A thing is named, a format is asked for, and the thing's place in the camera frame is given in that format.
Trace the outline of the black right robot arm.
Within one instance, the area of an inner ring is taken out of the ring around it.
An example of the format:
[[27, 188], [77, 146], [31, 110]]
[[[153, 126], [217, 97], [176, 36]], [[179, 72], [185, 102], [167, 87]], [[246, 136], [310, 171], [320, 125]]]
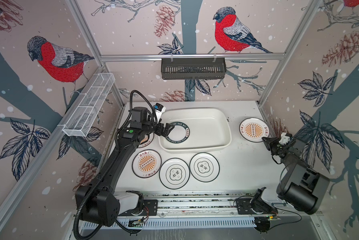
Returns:
[[308, 144], [290, 134], [281, 138], [262, 137], [272, 156], [278, 156], [285, 165], [285, 174], [277, 186], [277, 195], [295, 210], [312, 215], [319, 209], [330, 180], [311, 169], [303, 160], [302, 152]]

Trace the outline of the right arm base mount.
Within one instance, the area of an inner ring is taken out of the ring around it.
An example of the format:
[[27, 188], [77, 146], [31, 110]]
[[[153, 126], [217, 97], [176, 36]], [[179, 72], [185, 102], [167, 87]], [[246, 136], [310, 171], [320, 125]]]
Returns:
[[263, 201], [262, 199], [255, 200], [252, 203], [252, 198], [237, 198], [234, 200], [234, 207], [237, 209], [239, 215], [277, 215], [278, 210]]

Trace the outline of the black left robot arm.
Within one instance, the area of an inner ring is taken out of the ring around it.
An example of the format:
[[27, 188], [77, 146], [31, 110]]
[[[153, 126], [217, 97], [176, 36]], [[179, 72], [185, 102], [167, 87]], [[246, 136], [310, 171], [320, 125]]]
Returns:
[[127, 121], [116, 132], [116, 147], [94, 180], [87, 186], [80, 186], [75, 193], [77, 213], [73, 230], [79, 235], [79, 222], [97, 224], [96, 231], [103, 226], [119, 224], [120, 214], [130, 212], [139, 214], [144, 211], [143, 194], [138, 191], [126, 191], [114, 195], [114, 188], [120, 175], [140, 142], [146, 135], [154, 133], [167, 137], [174, 128], [173, 124], [155, 123], [140, 120]]

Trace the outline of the green rim plate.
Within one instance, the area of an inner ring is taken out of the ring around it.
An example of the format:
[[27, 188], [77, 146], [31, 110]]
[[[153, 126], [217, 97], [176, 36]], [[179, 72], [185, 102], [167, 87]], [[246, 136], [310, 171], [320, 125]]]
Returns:
[[190, 128], [182, 122], [173, 122], [171, 125], [174, 128], [170, 131], [169, 135], [165, 138], [173, 144], [180, 144], [185, 142], [190, 136]]

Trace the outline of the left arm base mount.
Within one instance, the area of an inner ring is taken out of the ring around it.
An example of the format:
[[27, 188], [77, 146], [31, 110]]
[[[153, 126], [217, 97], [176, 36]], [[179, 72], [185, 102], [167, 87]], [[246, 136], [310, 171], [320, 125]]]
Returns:
[[146, 217], [146, 216], [156, 216], [158, 208], [158, 200], [144, 200], [144, 207], [141, 212], [132, 212], [132, 210], [126, 211], [119, 216], [121, 217]]

